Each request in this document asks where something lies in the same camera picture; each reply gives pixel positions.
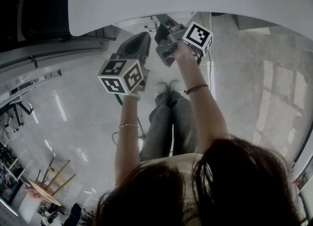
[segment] white cube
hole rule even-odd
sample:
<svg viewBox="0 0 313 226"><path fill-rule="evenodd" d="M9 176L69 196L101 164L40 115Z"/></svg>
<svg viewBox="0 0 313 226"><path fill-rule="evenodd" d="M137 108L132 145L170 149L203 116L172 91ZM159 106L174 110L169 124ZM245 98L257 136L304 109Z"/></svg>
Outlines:
<svg viewBox="0 0 313 226"><path fill-rule="evenodd" d="M213 44L213 33L200 24L191 22L182 39L199 48L203 55L206 56Z"/></svg>
<svg viewBox="0 0 313 226"><path fill-rule="evenodd" d="M98 78L108 93L130 94L143 80L139 60L106 60Z"/></svg>

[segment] long black hair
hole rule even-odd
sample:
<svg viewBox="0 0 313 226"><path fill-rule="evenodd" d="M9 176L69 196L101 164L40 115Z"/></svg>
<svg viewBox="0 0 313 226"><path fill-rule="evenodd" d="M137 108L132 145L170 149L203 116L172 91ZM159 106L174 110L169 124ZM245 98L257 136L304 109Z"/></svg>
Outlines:
<svg viewBox="0 0 313 226"><path fill-rule="evenodd" d="M290 173L275 151L216 139L195 164L193 191L202 225L299 226ZM182 225L184 180L165 163L139 166L98 203L95 225Z"/></svg>

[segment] person's right hand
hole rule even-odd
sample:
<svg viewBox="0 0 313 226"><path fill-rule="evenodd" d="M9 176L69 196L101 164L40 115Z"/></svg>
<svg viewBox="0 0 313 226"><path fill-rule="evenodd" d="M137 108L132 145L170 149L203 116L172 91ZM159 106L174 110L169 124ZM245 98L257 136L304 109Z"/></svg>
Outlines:
<svg viewBox="0 0 313 226"><path fill-rule="evenodd" d="M192 58L195 59L191 48L185 42L178 42L177 48L173 54L173 58L178 61L180 59Z"/></svg>

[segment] white sneaker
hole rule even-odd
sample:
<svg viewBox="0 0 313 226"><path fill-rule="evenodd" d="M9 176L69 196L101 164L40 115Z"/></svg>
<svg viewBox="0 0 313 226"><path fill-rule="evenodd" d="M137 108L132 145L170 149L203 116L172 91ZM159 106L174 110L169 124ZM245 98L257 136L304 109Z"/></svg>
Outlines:
<svg viewBox="0 0 313 226"><path fill-rule="evenodd" d="M160 94L167 93L167 86L165 83L159 83L156 85L156 97Z"/></svg>
<svg viewBox="0 0 313 226"><path fill-rule="evenodd" d="M171 87L170 87L170 89L171 89L171 92L172 92L172 91L177 91L177 92L180 93L181 95L184 94L183 86L182 86L181 82L178 81L178 80L174 80L173 82L171 82Z"/></svg>

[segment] gray pants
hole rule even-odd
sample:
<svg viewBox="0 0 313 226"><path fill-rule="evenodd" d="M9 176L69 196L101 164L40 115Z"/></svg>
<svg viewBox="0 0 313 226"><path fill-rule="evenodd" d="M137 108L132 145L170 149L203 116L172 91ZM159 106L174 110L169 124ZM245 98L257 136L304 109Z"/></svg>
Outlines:
<svg viewBox="0 0 313 226"><path fill-rule="evenodd" d="M156 108L149 116L150 127L140 152L140 161L169 156L173 125L173 155L194 153L198 139L190 101L174 91L170 95L158 95L155 103Z"/></svg>

